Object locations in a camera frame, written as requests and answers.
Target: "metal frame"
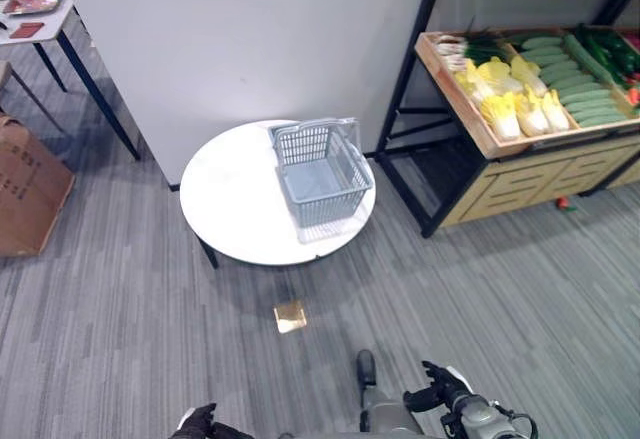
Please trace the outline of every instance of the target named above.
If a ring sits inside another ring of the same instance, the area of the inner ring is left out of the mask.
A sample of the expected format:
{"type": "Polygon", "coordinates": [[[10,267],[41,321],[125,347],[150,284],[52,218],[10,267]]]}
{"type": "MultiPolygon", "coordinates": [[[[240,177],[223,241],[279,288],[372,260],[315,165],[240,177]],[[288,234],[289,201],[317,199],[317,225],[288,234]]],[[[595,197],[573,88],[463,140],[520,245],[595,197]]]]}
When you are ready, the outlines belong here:
{"type": "Polygon", "coordinates": [[[111,126],[111,128],[114,130],[116,135],[120,138],[120,141],[131,153],[133,158],[136,161],[139,161],[140,154],[138,154],[138,151],[136,150],[135,146],[131,142],[131,139],[129,139],[129,136],[127,135],[126,131],[123,129],[122,124],[120,124],[120,121],[118,121],[118,118],[113,112],[113,109],[111,109],[111,106],[102,95],[102,92],[100,92],[100,89],[98,89],[98,86],[96,85],[93,78],[87,71],[87,68],[84,66],[84,64],[80,60],[80,57],[78,57],[78,53],[71,45],[71,42],[69,42],[69,39],[67,38],[67,35],[64,33],[64,31],[60,30],[60,32],[58,33],[57,40],[58,40],[58,44],[60,44],[60,47],[62,48],[62,51],[65,53],[65,55],[69,59],[69,62],[71,62],[71,65],[78,73],[78,76],[80,76],[80,79],[84,83],[85,87],[88,89],[89,94],[91,94],[91,97],[93,97],[93,100],[96,101],[96,104],[100,108],[100,111],[102,112],[102,114],[104,114],[104,117],[107,119],[107,122],[109,122],[109,125],[111,126]]]}
{"type": "Polygon", "coordinates": [[[58,86],[60,86],[60,89],[62,89],[62,92],[67,92],[67,88],[64,86],[62,79],[60,79],[60,76],[58,75],[58,71],[56,71],[56,68],[53,67],[53,63],[51,62],[51,59],[49,59],[49,56],[45,52],[44,48],[42,47],[42,44],[40,44],[39,42],[34,42],[33,47],[36,48],[36,51],[38,52],[40,59],[42,59],[42,62],[44,62],[44,65],[47,66],[47,69],[49,69],[49,72],[53,76],[53,79],[58,83],[58,86]]]}
{"type": "MultiPolygon", "coordinates": [[[[436,0],[421,0],[420,2],[416,21],[415,21],[413,30],[411,31],[411,35],[409,37],[409,44],[407,46],[407,50],[405,52],[402,65],[400,67],[398,79],[396,81],[396,85],[393,90],[391,101],[387,109],[387,114],[385,117],[385,121],[382,127],[380,138],[378,140],[376,151],[375,151],[376,162],[380,164],[385,174],[387,175],[387,177],[395,187],[396,191],[398,192],[398,194],[400,195],[404,203],[409,208],[409,211],[414,216],[414,218],[416,219],[416,221],[420,226],[422,236],[425,238],[430,237],[436,231],[436,229],[440,226],[442,221],[444,221],[444,219],[451,212],[453,207],[462,198],[462,196],[466,193],[468,188],[475,182],[475,180],[479,177],[479,175],[482,173],[482,171],[486,168],[486,166],[490,162],[489,160],[484,158],[484,156],[477,149],[473,140],[467,133],[466,129],[464,128],[464,126],[462,126],[460,119],[456,115],[455,111],[452,110],[442,90],[435,83],[435,81],[433,81],[433,78],[429,74],[427,75],[431,78],[435,86],[435,89],[442,96],[443,102],[447,106],[447,108],[446,109],[443,109],[441,107],[411,108],[411,107],[402,106],[402,104],[404,103],[406,89],[409,84],[410,78],[412,76],[414,67],[416,65],[416,62],[419,62],[417,60],[418,58],[414,49],[415,44],[418,40],[419,35],[427,29],[427,26],[429,24],[429,19],[431,18],[431,13],[433,12],[433,7],[435,3],[436,3],[436,0]],[[449,118],[447,120],[434,121],[434,122],[431,122],[430,124],[412,127],[405,131],[400,131],[396,133],[392,132],[395,121],[398,119],[398,116],[400,115],[443,114],[443,113],[448,113],[449,118]],[[412,152],[418,151],[420,149],[424,149],[425,147],[437,147],[438,142],[441,142],[441,141],[439,140],[429,141],[429,142],[423,142],[420,144],[395,147],[395,148],[388,148],[388,145],[389,145],[389,141],[391,141],[392,139],[409,136],[417,132],[428,131],[430,129],[433,129],[438,126],[442,126],[451,121],[453,121],[459,126],[458,128],[460,130],[460,135],[462,136],[463,140],[470,145],[470,147],[472,148],[472,150],[476,155],[476,157],[473,158],[473,164],[474,164],[473,172],[469,175],[469,177],[463,178],[463,180],[461,181],[461,186],[457,188],[455,191],[453,191],[451,194],[449,194],[448,197],[445,198],[445,200],[441,203],[440,207],[436,210],[435,213],[429,214],[425,210],[424,206],[420,203],[420,200],[411,190],[411,187],[407,184],[405,179],[401,176],[398,169],[391,162],[391,156],[395,154],[400,154],[400,153],[411,154],[412,152]]],[[[593,22],[595,24],[603,24],[603,25],[612,24],[617,19],[617,17],[622,13],[622,11],[624,10],[624,8],[628,3],[629,3],[629,0],[607,0],[602,10],[597,14],[593,22]]],[[[609,140],[611,139],[611,137],[613,137],[613,135],[588,138],[579,143],[545,147],[544,149],[529,149],[521,154],[518,154],[517,156],[514,156],[513,158],[507,158],[503,160],[508,161],[512,159],[520,159],[522,157],[527,157],[530,155],[548,153],[551,150],[574,148],[577,145],[586,145],[586,144],[591,144],[591,143],[600,142],[604,140],[609,140]]],[[[616,177],[619,177],[620,174],[624,173],[625,170],[628,167],[630,167],[632,164],[633,163],[628,165],[625,164],[627,167],[621,168],[619,171],[616,171],[614,173],[614,174],[617,174],[616,177]]],[[[610,184],[613,180],[615,180],[615,177],[613,179],[610,179],[610,178],[605,179],[604,181],[602,181],[601,184],[599,184],[598,186],[596,186],[596,188],[594,188],[594,192],[595,190],[600,190],[604,187],[607,187],[608,184],[610,184]]]]}
{"type": "Polygon", "coordinates": [[[209,259],[211,266],[214,269],[218,269],[220,265],[218,264],[218,258],[216,257],[216,250],[209,244],[204,242],[202,239],[200,239],[200,236],[198,236],[197,234],[196,237],[198,238],[198,242],[200,242],[200,246],[202,246],[202,250],[207,255],[207,259],[209,259]]]}

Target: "gray carpet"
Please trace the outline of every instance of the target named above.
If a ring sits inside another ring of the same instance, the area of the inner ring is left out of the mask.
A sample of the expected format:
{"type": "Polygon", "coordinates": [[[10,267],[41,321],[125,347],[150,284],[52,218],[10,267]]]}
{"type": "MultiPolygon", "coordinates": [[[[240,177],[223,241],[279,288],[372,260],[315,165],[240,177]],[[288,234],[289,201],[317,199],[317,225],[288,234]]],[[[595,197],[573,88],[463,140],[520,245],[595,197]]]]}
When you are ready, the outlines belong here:
{"type": "MultiPolygon", "coordinates": [[[[84,30],[66,29],[126,120],[84,30]]],[[[543,438],[640,437],[640,185],[423,240],[375,167],[376,209],[344,249],[291,268],[222,257],[214,272],[151,154],[134,163],[57,45],[46,49],[70,94],[32,47],[0,56],[74,139],[13,81],[1,104],[78,180],[46,251],[0,260],[1,438],[163,439],[210,400],[259,438],[354,431],[365,347],[392,395],[424,386],[430,359],[531,414],[543,438]],[[281,336],[272,308],[294,298],[309,325],[281,336]]],[[[442,435],[438,417],[419,420],[442,435]]]]}

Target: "white wall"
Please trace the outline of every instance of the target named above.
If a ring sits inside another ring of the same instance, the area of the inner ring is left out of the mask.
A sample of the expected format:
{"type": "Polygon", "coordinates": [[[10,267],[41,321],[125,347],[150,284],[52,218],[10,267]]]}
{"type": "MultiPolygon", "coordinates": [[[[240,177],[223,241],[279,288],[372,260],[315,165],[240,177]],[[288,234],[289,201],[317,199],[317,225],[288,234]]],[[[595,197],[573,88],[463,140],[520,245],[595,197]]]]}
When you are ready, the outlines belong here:
{"type": "MultiPolygon", "coordinates": [[[[74,1],[170,183],[209,138],[259,119],[357,116],[373,150],[419,2],[74,1]]],[[[439,0],[430,28],[574,23],[602,1],[439,0]]]]}

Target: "cardboard box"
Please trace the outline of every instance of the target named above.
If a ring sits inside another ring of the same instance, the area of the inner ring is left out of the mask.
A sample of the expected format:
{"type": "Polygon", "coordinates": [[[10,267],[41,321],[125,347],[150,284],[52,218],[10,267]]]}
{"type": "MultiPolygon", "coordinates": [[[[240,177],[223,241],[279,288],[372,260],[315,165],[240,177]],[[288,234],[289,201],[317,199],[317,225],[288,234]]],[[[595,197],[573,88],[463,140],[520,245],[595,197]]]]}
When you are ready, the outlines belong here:
{"type": "Polygon", "coordinates": [[[73,180],[26,127],[0,115],[0,256],[42,252],[73,180]]]}

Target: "shopping basket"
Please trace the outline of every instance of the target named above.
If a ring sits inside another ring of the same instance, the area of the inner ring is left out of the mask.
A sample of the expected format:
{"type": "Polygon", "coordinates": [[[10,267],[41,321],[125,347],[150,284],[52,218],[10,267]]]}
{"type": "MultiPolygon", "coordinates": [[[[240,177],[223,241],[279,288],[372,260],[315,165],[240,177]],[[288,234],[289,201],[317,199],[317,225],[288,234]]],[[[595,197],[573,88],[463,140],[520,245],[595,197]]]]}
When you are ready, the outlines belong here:
{"type": "Polygon", "coordinates": [[[373,186],[362,154],[349,140],[357,137],[357,127],[355,119],[320,119],[273,131],[276,171],[299,227],[354,215],[373,186]]]}

